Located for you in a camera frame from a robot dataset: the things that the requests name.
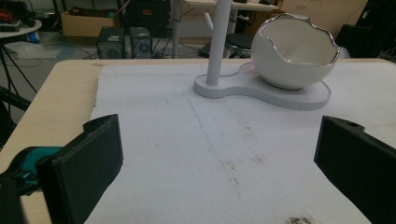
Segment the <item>eggshell-shaped bowl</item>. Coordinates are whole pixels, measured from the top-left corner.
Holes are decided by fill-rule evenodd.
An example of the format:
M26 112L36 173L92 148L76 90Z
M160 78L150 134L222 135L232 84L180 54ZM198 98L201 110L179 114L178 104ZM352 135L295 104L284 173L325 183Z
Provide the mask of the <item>eggshell-shaped bowl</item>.
M255 34L251 59L267 83L286 90L320 82L332 71L340 49L332 35L307 17L282 14Z

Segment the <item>white stand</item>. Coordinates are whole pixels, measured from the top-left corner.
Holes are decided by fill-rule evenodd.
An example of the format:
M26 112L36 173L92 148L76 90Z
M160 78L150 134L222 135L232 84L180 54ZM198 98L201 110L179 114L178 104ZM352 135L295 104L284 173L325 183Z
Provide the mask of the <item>white stand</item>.
M194 90L207 98L219 99L230 95L245 95L268 104L295 110L317 110L325 106L331 91L324 82L297 90L287 91L273 87L262 80L252 63L245 63L232 75L220 76L216 86L205 82L206 76L195 79Z
M236 74L219 75L231 5L232 0L219 0L216 5L207 76L195 79L195 92L212 99L245 95L271 105L295 110L316 110L325 106L330 99L331 91L324 82L297 91L282 90L264 82L252 63L242 65Z

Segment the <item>white foam sheet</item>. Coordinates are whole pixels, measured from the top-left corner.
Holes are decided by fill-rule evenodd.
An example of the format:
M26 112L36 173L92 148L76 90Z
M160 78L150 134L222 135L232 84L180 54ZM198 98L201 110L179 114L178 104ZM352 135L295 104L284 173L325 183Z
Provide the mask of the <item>white foam sheet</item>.
M313 159L323 115L396 146L394 65L337 64L324 80L332 98L316 111L201 97L192 85L206 69L103 68L92 119L119 114L124 162L87 223L370 223Z

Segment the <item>white base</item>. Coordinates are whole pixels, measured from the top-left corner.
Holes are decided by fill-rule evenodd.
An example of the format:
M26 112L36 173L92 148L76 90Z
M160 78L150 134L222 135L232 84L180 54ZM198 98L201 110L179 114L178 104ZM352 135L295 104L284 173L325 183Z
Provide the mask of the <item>white base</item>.
M230 95L245 95L268 104L295 110L316 110L325 106L331 96L324 82L297 90L287 91L262 80L252 63L242 64L235 74L220 76L219 85L206 84L206 75L195 79L194 90L207 98L219 99Z

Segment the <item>cardboard box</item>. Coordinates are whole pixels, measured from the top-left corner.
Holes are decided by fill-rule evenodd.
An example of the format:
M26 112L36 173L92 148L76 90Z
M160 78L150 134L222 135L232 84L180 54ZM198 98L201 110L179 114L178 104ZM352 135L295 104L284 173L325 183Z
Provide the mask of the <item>cardboard box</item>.
M62 27L67 40L76 44L92 45L96 43L103 26L120 27L120 17L109 18L114 9L81 9L80 13L66 11L62 13Z

